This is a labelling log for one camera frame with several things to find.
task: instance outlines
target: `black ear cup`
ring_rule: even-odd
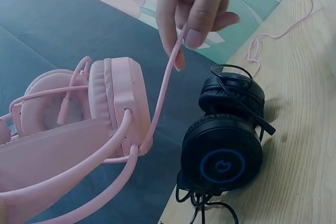
[[[249,107],[257,116],[264,117],[265,95],[261,87],[255,83],[251,83],[251,87],[245,88],[244,85],[239,86],[235,82],[227,85],[230,94],[234,98],[240,100]],[[201,90],[201,95],[198,99],[199,107],[207,113],[239,113],[239,107],[232,100],[231,96],[225,92],[218,84],[215,77],[208,78]]]
[[[233,190],[258,173],[262,152],[256,132],[243,119],[208,115],[185,134],[180,177],[189,178],[190,187],[206,188],[214,194]]]

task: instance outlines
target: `hand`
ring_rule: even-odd
[[[186,24],[185,46],[196,49],[210,31],[239,22],[235,13],[227,12],[229,0],[157,0],[156,22],[165,52],[170,55],[177,40],[176,27]],[[184,67],[184,56],[180,51],[175,67]]]

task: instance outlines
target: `gray mat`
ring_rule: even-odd
[[[182,138],[202,112],[197,99],[213,64],[184,50],[186,69],[171,77],[148,155],[108,204],[80,223],[157,223],[173,190]],[[142,66],[151,115],[167,63],[158,32],[98,0],[0,0],[0,114],[43,72],[93,60],[131,57]],[[123,165],[100,165],[32,221],[65,214],[102,192]]]

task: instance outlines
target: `wooden table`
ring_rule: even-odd
[[[336,0],[314,0],[323,7],[285,37],[263,37],[261,72],[266,114],[277,129],[263,140],[264,163],[246,188],[221,200],[239,223],[336,223]],[[257,33],[281,34],[304,16],[309,0],[283,0]],[[233,56],[238,63],[249,41]],[[255,66],[247,67],[253,72]],[[189,224],[190,201],[178,204],[175,190],[159,223]],[[200,214],[195,223],[201,223]],[[206,212],[206,224],[233,223],[226,209]]]

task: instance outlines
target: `headphone cable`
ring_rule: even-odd
[[[187,201],[189,198],[191,200],[191,204],[195,207],[194,215],[190,221],[190,224],[193,224],[196,220],[196,217],[198,215],[198,212],[201,210],[201,215],[202,215],[202,222],[201,224],[205,224],[205,206],[222,206],[224,208],[227,208],[227,210],[230,211],[234,224],[239,224],[238,221],[238,216],[234,209],[227,203],[220,202],[220,201],[214,201],[214,202],[209,202],[209,200],[212,198],[212,195],[206,195],[206,194],[196,194],[191,191],[188,191],[188,193],[180,199],[179,197],[179,187],[176,186],[176,191],[175,191],[175,198],[176,201],[179,203]]]

